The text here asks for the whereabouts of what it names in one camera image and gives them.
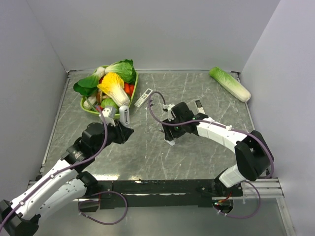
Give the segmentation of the white battery cover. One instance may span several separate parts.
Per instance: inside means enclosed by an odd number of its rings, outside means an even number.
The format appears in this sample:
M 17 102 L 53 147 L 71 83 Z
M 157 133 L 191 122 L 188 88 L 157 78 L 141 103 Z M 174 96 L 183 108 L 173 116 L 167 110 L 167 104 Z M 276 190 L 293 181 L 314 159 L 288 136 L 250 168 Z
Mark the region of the white battery cover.
M 167 141 L 168 144 L 170 144 L 171 146 L 174 146 L 175 145 L 175 142 L 174 141 Z

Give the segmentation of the white remote with coloured buttons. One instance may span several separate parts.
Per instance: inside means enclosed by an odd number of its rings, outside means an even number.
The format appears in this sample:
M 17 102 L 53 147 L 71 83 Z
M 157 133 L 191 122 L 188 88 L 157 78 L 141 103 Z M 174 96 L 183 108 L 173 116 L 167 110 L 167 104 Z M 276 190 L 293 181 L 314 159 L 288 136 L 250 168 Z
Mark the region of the white remote with coloured buttons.
M 130 124 L 130 114 L 129 114 L 129 107 L 127 105 L 122 105 L 119 108 L 120 114 L 120 123 L 124 126 L 128 126 Z

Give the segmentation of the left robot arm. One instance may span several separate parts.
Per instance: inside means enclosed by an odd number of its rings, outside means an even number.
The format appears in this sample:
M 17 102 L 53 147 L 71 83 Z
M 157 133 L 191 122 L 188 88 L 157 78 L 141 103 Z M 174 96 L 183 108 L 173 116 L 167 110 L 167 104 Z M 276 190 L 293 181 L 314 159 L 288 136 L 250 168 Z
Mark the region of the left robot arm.
M 96 178 L 85 171 L 102 150 L 123 144 L 134 130 L 114 124 L 90 123 L 52 169 L 26 192 L 0 203 L 1 229 L 11 236 L 32 236 L 39 222 L 74 199 L 99 195 Z

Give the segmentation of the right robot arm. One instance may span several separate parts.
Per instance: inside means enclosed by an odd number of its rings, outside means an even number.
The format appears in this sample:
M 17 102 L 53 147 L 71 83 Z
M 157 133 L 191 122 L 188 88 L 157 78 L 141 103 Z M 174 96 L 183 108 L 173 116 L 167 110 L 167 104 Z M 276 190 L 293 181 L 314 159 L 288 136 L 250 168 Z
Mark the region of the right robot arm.
M 226 196 L 245 180 L 256 181 L 274 162 L 261 133 L 256 130 L 237 131 L 202 112 L 194 114 L 184 102 L 164 104 L 162 109 L 167 112 L 167 119 L 162 122 L 166 141 L 190 133 L 210 139 L 235 154 L 236 164 L 214 179 L 212 188 L 219 196 Z

